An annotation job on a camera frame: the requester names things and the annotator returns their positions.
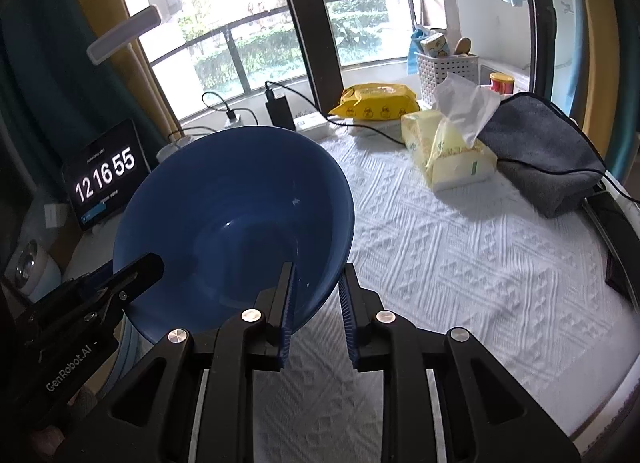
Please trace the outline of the yellow wet wipes pack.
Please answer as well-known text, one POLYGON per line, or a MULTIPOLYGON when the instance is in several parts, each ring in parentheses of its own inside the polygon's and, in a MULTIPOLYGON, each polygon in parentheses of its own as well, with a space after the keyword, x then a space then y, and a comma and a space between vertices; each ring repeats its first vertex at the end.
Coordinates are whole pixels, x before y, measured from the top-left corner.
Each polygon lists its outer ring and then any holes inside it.
POLYGON ((340 104, 332 108, 330 115, 382 122, 419 111, 418 98, 406 85, 367 82, 347 87, 341 94, 340 104))

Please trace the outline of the teal curtain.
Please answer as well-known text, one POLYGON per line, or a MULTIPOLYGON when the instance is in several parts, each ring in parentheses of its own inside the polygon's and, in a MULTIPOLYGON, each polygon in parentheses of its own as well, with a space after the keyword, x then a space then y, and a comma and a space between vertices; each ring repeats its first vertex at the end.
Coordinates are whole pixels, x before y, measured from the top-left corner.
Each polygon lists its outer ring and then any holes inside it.
POLYGON ((145 155, 162 143, 114 66, 89 60, 94 38, 77 0, 10 0, 1 13, 1 114, 29 175, 54 195, 66 160, 125 119, 145 155))

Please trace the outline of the large blue bowl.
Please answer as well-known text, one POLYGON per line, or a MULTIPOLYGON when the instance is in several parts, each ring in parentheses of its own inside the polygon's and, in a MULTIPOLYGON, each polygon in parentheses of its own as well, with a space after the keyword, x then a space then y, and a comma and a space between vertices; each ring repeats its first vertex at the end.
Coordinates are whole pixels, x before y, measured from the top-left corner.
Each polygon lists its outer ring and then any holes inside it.
POLYGON ((113 266, 162 258, 162 279, 127 311, 151 343, 176 327, 220 327, 274 287, 284 264, 295 269, 300 329, 333 291, 354 230, 352 191, 326 149, 278 127, 235 128, 187 145, 142 182, 120 220, 113 266))

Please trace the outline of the yellow tissue pack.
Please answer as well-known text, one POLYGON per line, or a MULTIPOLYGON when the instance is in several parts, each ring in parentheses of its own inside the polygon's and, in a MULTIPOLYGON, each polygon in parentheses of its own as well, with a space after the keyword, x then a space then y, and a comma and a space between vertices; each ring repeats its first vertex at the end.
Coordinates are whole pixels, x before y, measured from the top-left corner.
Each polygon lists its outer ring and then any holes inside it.
POLYGON ((401 119, 401 137, 428 189, 440 192, 495 174, 497 155, 480 132, 499 108, 495 91, 449 73, 434 90, 431 110, 401 119))

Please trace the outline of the white plastic basket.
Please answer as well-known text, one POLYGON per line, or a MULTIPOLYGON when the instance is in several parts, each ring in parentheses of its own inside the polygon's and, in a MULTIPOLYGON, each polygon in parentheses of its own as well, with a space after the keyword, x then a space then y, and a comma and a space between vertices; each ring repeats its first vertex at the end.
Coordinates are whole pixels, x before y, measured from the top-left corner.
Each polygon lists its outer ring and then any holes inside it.
POLYGON ((421 98, 427 105, 434 103, 434 92, 449 73, 461 76, 474 84, 480 82, 478 57, 472 54, 455 54, 446 58, 433 58, 425 54, 416 54, 420 79, 421 98))

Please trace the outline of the white phone charger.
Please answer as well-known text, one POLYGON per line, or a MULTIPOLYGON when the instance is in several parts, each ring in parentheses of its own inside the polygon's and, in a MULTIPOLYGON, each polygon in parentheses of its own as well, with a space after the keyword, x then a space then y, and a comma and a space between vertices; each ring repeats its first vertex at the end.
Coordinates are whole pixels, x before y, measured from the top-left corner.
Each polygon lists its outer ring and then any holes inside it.
POLYGON ((235 113, 234 110, 228 110, 226 112, 227 122, 224 124, 224 129, 242 127, 243 122, 242 118, 235 113))

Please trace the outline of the tablet showing clock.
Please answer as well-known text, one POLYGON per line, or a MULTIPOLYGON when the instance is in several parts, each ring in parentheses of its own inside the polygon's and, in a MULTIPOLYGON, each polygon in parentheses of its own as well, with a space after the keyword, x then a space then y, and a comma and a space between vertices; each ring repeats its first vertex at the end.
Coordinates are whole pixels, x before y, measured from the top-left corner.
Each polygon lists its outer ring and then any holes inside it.
POLYGON ((124 209, 149 173, 136 126, 130 119, 66 160, 62 178, 80 229, 88 231, 124 209))

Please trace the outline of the white textured tablecloth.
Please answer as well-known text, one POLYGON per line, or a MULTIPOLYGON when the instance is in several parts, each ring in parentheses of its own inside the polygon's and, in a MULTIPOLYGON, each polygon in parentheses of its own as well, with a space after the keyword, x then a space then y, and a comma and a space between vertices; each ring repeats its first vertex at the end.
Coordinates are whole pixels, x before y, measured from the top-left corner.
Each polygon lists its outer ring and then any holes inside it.
MULTIPOLYGON (((386 308, 428 331, 465 327, 589 462, 639 457, 639 317, 605 282, 588 218, 541 217, 501 176, 434 193, 380 137, 323 141, 352 189, 350 261, 386 308)), ((383 381, 350 363, 340 300, 254 380, 258 462, 375 462, 383 381)))

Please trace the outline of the grey cloth pouch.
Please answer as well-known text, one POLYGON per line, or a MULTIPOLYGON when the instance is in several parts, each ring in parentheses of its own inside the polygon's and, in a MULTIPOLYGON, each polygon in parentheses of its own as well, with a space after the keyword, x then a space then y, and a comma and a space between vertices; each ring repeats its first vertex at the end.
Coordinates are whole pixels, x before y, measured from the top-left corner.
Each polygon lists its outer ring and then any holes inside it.
POLYGON ((597 149, 553 102, 520 92, 480 132, 498 169, 546 218, 573 212, 606 171, 597 149))

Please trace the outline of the white desk lamp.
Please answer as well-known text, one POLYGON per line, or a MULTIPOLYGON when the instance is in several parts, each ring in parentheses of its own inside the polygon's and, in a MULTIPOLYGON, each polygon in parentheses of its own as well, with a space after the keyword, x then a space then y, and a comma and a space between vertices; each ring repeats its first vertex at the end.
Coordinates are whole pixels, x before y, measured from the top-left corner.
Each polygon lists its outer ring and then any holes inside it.
POLYGON ((87 56, 93 65, 100 65, 130 42, 138 39, 155 27, 162 19, 157 7, 147 6, 130 18, 108 30, 87 48, 87 56))

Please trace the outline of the white round humidifier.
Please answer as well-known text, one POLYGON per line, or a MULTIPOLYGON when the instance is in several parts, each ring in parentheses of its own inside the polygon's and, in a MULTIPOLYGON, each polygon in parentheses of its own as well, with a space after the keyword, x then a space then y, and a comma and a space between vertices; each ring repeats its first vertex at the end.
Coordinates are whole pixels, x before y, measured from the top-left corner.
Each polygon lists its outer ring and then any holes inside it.
POLYGON ((58 264, 36 240, 15 249, 4 276, 12 289, 32 303, 39 301, 62 283, 58 264))

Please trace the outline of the yellow curtain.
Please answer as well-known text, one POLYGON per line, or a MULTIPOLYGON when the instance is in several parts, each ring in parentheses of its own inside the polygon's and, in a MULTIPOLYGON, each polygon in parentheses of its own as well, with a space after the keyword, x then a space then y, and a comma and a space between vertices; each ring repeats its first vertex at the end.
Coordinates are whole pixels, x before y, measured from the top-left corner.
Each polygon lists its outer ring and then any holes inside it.
MULTIPOLYGON (((78 2, 93 33, 98 37, 129 18, 125 0, 78 2)), ((107 62, 114 66, 119 79, 124 82, 129 93, 161 134, 167 136, 179 128, 178 120, 160 90, 160 84, 139 41, 135 40, 127 47, 116 51, 107 62)))

